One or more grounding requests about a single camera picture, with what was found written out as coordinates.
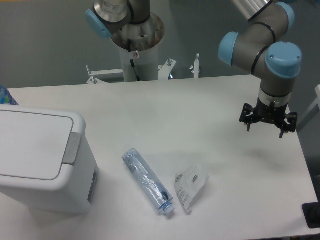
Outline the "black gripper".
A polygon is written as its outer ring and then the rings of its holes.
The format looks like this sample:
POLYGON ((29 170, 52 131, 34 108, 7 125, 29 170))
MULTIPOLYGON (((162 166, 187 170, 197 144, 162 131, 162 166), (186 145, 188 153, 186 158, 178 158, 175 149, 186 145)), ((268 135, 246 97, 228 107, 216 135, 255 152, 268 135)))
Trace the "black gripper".
POLYGON ((298 113, 286 113, 288 103, 283 106, 276 106, 275 103, 264 104, 258 97, 256 107, 245 103, 240 114, 239 121, 246 125, 246 131, 249 132, 252 124, 263 122, 278 125, 280 129, 279 138, 282 139, 284 134, 294 133, 296 131, 298 113))

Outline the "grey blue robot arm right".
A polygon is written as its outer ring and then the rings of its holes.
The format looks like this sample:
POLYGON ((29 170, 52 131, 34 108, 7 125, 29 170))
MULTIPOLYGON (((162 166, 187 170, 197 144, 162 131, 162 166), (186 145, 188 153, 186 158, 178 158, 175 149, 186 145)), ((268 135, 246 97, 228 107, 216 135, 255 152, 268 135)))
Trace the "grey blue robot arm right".
POLYGON ((275 125, 281 135, 293 133, 298 114, 286 110, 303 55, 297 45, 280 39, 295 22, 295 13, 288 4, 273 0, 234 0, 233 4, 250 26, 243 33, 227 33, 218 57, 260 79, 256 106, 244 104, 239 121, 248 128, 262 122, 275 125))

